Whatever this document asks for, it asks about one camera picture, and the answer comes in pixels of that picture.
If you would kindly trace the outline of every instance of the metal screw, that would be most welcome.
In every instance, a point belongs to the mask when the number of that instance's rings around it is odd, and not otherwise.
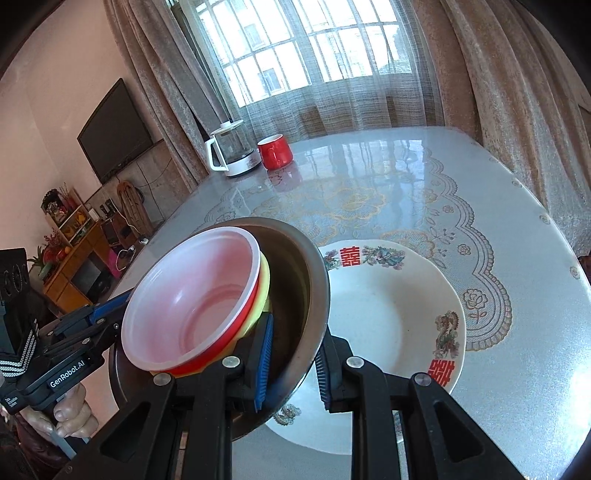
[[[240,359],[237,356],[227,356],[224,360],[222,360],[222,365],[226,368],[236,368],[240,365]]]
[[[347,359],[347,365],[349,365],[351,368],[361,368],[364,363],[365,362],[363,359],[358,356],[350,356]]]
[[[431,377],[429,377],[427,374],[416,374],[414,376],[414,381],[417,383],[417,385],[421,385],[421,387],[428,387],[431,385]]]
[[[159,387],[168,385],[173,378],[169,374],[156,374],[154,375],[154,383]]]

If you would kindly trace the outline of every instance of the red chinese character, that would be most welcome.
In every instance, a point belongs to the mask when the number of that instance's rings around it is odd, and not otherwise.
[[[452,360],[433,360],[427,372],[433,380],[445,387],[452,376],[456,363]]]
[[[340,262],[344,267],[361,265],[361,252],[359,251],[359,247],[341,248]]]

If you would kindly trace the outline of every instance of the kettle handle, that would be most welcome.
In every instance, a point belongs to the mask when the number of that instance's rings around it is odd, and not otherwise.
[[[215,148],[217,158],[220,161],[219,167],[216,167],[213,164],[212,145],[213,145],[213,148]],[[213,171],[228,171],[228,170],[230,170],[228,168],[228,165],[226,165],[226,159],[223,158],[222,150],[220,150],[220,146],[217,143],[217,139],[215,137],[210,138],[209,140],[207,140],[205,142],[205,150],[207,151],[207,163],[209,164],[209,168],[211,168]]]

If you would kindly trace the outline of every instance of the metal basin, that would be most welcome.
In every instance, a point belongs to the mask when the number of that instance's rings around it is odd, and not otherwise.
[[[259,413],[234,418],[232,437],[237,439],[271,418],[308,373],[328,323],[329,278],[316,246],[287,223],[248,217],[210,228],[219,226],[237,226],[253,234],[271,270],[275,324],[267,399]],[[127,360],[121,342],[111,349],[109,377],[119,407],[152,378]]]

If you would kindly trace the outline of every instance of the black tv screen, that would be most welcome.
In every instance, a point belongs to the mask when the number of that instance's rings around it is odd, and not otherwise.
[[[103,184],[153,145],[123,79],[103,98],[78,142]]]

